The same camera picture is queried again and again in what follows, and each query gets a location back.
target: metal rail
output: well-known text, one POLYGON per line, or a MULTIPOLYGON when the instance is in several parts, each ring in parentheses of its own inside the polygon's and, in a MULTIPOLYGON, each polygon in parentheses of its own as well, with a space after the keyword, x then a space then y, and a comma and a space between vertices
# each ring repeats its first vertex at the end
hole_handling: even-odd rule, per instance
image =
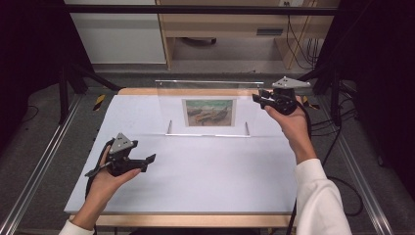
POLYGON ((105 14, 220 14, 335 16, 357 14, 355 10, 318 7, 194 6, 194 5, 44 5, 43 9, 69 13, 105 14))
POLYGON ((0 235, 11 235, 14 234, 22 217, 27 210, 42 178, 48 169, 50 162, 54 159, 55 154, 60 146, 62 139, 64 138, 71 121, 77 111, 80 100, 82 99, 81 95, 75 95, 70 107, 69 115, 65 122, 58 126, 56 129, 51 141, 49 142, 46 150, 43 152, 42 157, 39 160, 35 170, 31 174, 27 183, 24 186, 23 191, 21 192, 18 200, 13 206, 12 210, 9 212, 9 215, 3 221, 0 227, 0 235))
MULTIPOLYGON (((322 98, 320 96, 317 96, 317 98, 319 103, 322 104, 323 111, 327 118, 330 118, 330 115, 327 112, 329 109, 329 101, 327 98, 322 98)), ((375 197, 375 194, 370 188, 369 183, 366 181, 362 170, 357 164, 357 161, 342 134, 339 136, 339 146, 343 152, 348 172, 350 173, 350 176, 363 199, 363 204, 370 219, 372 220, 376 232, 380 235, 392 235, 393 231, 388 219, 386 218, 381 206, 378 203, 378 200, 375 197)))

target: hand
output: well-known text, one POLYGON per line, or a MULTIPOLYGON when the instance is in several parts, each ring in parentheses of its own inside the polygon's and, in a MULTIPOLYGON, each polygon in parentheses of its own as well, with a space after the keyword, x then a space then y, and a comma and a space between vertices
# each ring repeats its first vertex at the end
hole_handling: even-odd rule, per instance
MULTIPOLYGON (((107 146, 100 165, 105 163, 110 147, 107 146)), ((141 169, 131 169, 123 175, 114 177, 106 168, 102 168, 95 176, 94 181, 92 181, 85 203, 71 223, 86 230, 92 230, 95 222, 116 190, 122 184, 134 178, 140 171, 141 169)))
POLYGON ((297 164, 308 159, 317 158, 311 140, 308 137, 307 121, 302 109, 297 107, 289 116, 281 115, 270 106, 265 106, 265 110, 280 124, 284 135, 290 143, 290 147, 296 154, 297 164))

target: white sleeve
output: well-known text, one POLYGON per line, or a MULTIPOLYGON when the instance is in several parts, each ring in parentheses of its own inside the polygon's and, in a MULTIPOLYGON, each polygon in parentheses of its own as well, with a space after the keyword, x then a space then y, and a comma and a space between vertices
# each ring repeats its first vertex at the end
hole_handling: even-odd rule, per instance
POLYGON ((73 223, 71 223, 69 220, 65 223, 64 228, 61 230, 59 235, 92 235, 94 234, 94 230, 89 231, 83 228, 80 228, 73 223))
POLYGON ((329 179, 319 160, 307 160, 295 170, 297 234, 351 234, 339 189, 329 179))

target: white cabinet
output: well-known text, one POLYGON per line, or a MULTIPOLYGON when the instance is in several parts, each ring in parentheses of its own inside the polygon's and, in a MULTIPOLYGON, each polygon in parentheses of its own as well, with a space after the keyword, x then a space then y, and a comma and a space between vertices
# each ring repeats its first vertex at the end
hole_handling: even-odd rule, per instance
MULTIPOLYGON (((154 0, 65 0, 67 4, 155 5, 154 0)), ((92 64, 165 64, 156 14, 87 14, 71 17, 92 64)))

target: person's left hand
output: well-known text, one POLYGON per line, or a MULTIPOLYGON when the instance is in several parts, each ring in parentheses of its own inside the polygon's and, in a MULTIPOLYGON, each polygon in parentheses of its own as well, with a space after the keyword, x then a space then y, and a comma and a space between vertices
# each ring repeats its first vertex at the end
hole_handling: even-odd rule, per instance
MULTIPOLYGON (((107 146, 100 165, 105 164, 110 148, 111 146, 107 146)), ((71 223, 86 230, 92 230, 95 222, 116 190, 140 172, 141 169, 139 168, 131 169, 120 176, 114 177, 108 172, 106 167, 102 168, 92 181, 85 203, 71 223)))

